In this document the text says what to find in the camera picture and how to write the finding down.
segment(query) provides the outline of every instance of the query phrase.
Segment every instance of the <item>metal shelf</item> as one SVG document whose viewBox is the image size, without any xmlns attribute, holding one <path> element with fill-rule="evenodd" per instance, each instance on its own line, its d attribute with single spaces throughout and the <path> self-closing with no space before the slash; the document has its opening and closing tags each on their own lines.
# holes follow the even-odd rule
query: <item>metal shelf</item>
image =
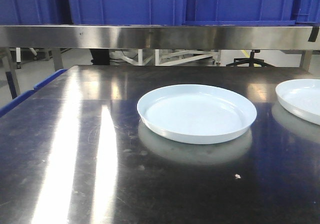
<svg viewBox="0 0 320 224">
<path fill-rule="evenodd" d="M 2 25 L 0 47 L 318 50 L 318 30 L 311 26 Z"/>
</svg>

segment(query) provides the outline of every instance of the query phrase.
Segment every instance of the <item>blue plastic crate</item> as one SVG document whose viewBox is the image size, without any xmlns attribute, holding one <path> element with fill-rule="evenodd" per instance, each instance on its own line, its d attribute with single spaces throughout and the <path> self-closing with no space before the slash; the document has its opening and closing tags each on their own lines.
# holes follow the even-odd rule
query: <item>blue plastic crate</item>
<svg viewBox="0 0 320 224">
<path fill-rule="evenodd" d="M 320 0 L 294 0 L 292 16 L 297 23 L 320 23 Z"/>
<path fill-rule="evenodd" d="M 0 24 L 71 23 L 68 0 L 0 0 Z"/>
<path fill-rule="evenodd" d="M 186 24 L 292 25 L 294 0 L 187 0 Z"/>
<path fill-rule="evenodd" d="M 69 0 L 75 24 L 181 25 L 187 0 Z"/>
</svg>

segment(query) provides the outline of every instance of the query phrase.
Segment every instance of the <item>stainless steel table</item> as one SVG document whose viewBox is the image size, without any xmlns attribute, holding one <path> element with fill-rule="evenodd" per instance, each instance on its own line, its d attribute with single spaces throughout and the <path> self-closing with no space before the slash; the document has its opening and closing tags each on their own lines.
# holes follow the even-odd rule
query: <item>stainless steel table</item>
<svg viewBox="0 0 320 224">
<path fill-rule="evenodd" d="M 0 223 L 319 223 L 320 126 L 275 94 L 308 77 L 300 68 L 75 66 L 0 119 Z M 182 83 L 247 97 L 257 108 L 250 131 L 197 146 L 146 129 L 138 99 Z"/>
</svg>

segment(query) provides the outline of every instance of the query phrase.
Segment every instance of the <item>white bowl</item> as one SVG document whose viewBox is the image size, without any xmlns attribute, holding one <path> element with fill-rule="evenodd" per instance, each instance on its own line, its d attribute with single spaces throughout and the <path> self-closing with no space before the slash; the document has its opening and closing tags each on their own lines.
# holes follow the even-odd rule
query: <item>white bowl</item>
<svg viewBox="0 0 320 224">
<path fill-rule="evenodd" d="M 276 88 L 283 108 L 309 122 L 320 125 L 320 80 L 294 79 L 280 83 Z"/>
<path fill-rule="evenodd" d="M 137 104 L 145 125 L 165 138 L 190 144 L 222 143 L 248 130 L 255 106 L 218 87 L 182 84 L 155 89 Z"/>
</svg>

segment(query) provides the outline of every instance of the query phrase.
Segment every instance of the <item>gray floor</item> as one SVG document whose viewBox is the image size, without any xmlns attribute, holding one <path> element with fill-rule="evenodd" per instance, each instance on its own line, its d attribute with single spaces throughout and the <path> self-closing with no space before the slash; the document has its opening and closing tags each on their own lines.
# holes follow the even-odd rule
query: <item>gray floor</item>
<svg viewBox="0 0 320 224">
<path fill-rule="evenodd" d="M 233 62 L 235 57 L 245 57 L 241 50 L 223 50 L 221 53 L 221 66 Z M 256 54 L 257 58 L 262 58 L 278 67 L 298 67 L 301 56 L 299 54 L 285 54 L 278 50 L 262 50 Z M 70 68 L 74 65 L 90 64 L 91 55 L 88 49 L 71 49 L 62 54 L 63 65 L 65 68 Z M 189 63 L 188 65 L 211 65 L 212 60 L 205 59 Z M 49 61 L 38 60 L 22 64 L 22 69 L 16 71 L 21 92 L 33 89 L 33 86 L 45 79 L 54 72 L 52 59 Z M 310 73 L 315 77 L 320 77 L 320 55 L 313 55 L 310 66 Z M 5 71 L 0 67 L 0 107 L 11 101 L 11 95 L 8 85 L 1 82 L 5 79 Z"/>
</svg>

